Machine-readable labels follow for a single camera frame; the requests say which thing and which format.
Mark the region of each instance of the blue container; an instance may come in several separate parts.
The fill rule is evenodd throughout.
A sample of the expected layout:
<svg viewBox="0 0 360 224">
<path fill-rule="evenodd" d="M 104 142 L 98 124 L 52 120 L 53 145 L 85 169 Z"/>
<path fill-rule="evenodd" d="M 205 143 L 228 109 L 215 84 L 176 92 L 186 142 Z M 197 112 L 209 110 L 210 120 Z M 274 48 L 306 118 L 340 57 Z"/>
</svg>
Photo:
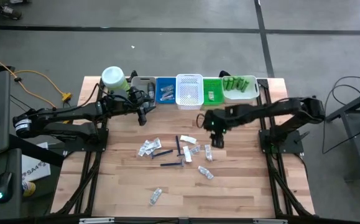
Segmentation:
<svg viewBox="0 0 360 224">
<path fill-rule="evenodd" d="M 163 92 L 160 89 L 165 88 L 166 86 L 169 86 L 169 85 L 174 86 L 174 93 L 173 93 L 174 99 L 161 101 L 160 99 L 163 95 Z M 168 103 L 168 104 L 175 103 L 175 77 L 173 77 L 173 78 L 156 78 L 156 102 Z"/>
</svg>

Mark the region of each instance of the concrete floor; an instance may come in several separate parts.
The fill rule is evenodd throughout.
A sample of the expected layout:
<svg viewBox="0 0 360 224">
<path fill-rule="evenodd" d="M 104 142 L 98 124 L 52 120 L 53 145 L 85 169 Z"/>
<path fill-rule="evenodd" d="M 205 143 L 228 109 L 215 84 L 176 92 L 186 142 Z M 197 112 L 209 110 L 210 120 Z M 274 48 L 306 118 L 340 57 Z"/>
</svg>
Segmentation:
<svg viewBox="0 0 360 224">
<path fill-rule="evenodd" d="M 101 27 L 192 27 L 258 29 L 253 0 L 33 0 L 18 6 L 21 21 L 0 17 L 0 24 Z M 360 1 L 261 0 L 267 29 L 360 30 Z M 285 78 L 290 96 L 316 95 L 325 100 L 334 82 L 360 76 L 360 35 L 267 35 L 275 77 Z M 0 61 L 17 70 L 47 74 L 78 100 L 83 76 L 100 75 L 117 65 L 126 74 L 174 76 L 200 73 L 216 77 L 220 70 L 267 77 L 259 34 L 159 32 L 47 32 L 0 30 Z M 29 90 L 48 96 L 56 105 L 60 95 L 42 77 L 23 74 Z M 346 80 L 360 89 L 360 80 Z M 44 102 L 25 94 L 14 82 L 14 96 L 34 108 Z M 357 97 L 338 88 L 343 102 Z M 327 114 L 340 104 L 330 99 Z M 11 115 L 22 111 L 11 105 Z M 346 138 L 343 125 L 326 126 L 326 148 Z M 360 221 L 360 181 L 346 184 L 343 176 L 358 164 L 348 143 L 321 155 L 322 125 L 306 125 L 305 162 L 316 214 Z M 41 137 L 33 142 L 53 139 Z M 40 205 L 40 210 L 48 206 Z"/>
</svg>

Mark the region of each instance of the computer mouse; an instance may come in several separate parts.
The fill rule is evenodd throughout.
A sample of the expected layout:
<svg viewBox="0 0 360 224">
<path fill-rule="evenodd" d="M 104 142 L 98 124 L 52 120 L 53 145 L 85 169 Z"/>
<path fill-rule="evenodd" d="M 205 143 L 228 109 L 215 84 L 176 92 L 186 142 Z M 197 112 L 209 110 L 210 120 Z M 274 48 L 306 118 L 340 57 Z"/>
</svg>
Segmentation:
<svg viewBox="0 0 360 224">
<path fill-rule="evenodd" d="M 0 174 L 0 203 L 8 202 L 12 197 L 12 172 Z"/>
</svg>

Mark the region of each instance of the wooden table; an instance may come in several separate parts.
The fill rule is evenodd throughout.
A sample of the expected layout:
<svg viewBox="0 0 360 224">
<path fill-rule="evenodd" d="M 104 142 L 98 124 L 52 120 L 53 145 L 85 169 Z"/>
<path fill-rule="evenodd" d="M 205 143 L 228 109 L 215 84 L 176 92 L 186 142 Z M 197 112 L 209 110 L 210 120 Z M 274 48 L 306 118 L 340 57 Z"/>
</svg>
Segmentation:
<svg viewBox="0 0 360 224">
<path fill-rule="evenodd" d="M 89 97 L 99 79 L 85 77 L 78 104 Z M 270 78 L 268 81 L 272 101 L 287 97 L 284 79 Z M 205 152 L 201 151 L 185 167 L 159 166 L 161 163 L 179 161 L 176 135 L 194 137 L 200 145 L 210 144 L 210 134 L 196 126 L 196 116 L 200 112 L 178 110 L 176 105 L 158 105 L 147 115 L 147 124 L 142 127 L 138 125 L 136 114 L 111 118 L 108 121 L 108 146 L 99 168 L 93 216 L 274 217 L 267 163 L 257 136 L 261 128 L 259 120 L 225 134 L 225 148 L 213 148 L 212 162 L 208 162 Z M 281 124 L 289 116 L 275 119 L 277 124 Z M 144 141 L 156 137 L 160 138 L 162 150 L 174 149 L 175 152 L 153 160 L 148 156 L 137 156 Z M 62 208 L 78 187 L 84 157 L 84 152 L 75 152 L 65 159 L 52 212 Z M 303 164 L 291 154 L 284 154 L 283 159 L 289 188 L 302 205 L 314 213 Z M 200 174 L 198 166 L 208 168 L 214 179 L 208 180 Z M 150 206 L 150 196 L 157 187 L 163 190 L 163 194 L 154 206 Z M 83 207 L 88 189 L 85 192 Z M 283 193 L 281 190 L 278 193 L 281 208 L 285 211 Z"/>
</svg>

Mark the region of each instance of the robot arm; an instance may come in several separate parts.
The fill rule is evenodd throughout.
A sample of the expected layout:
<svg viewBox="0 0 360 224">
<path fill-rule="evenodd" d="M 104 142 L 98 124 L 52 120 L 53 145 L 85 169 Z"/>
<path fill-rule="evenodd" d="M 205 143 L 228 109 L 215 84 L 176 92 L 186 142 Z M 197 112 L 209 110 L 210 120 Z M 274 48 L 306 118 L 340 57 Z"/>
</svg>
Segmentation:
<svg viewBox="0 0 360 224">
<path fill-rule="evenodd" d="M 149 98 L 143 91 L 131 87 L 127 93 L 111 92 L 97 102 L 82 106 L 72 106 L 60 109 L 29 110 L 13 117 L 16 134 L 20 138 L 34 138 L 39 135 L 58 136 L 59 138 L 81 138 L 85 142 L 98 141 L 96 125 L 106 118 L 122 114 L 137 113 L 139 125 L 146 124 L 146 114 L 155 107 L 149 106 Z M 58 123 L 59 121 L 87 119 L 91 123 L 72 125 Z"/>
<path fill-rule="evenodd" d="M 307 123 L 320 123 L 325 118 L 325 112 L 320 100 L 315 98 L 286 98 L 270 105 L 234 105 L 224 110 L 208 110 L 203 121 L 203 128 L 211 131 L 211 145 L 224 147 L 224 136 L 227 131 L 258 118 L 266 118 L 293 114 L 284 124 L 271 127 L 271 141 L 281 142 L 288 133 Z"/>
</svg>

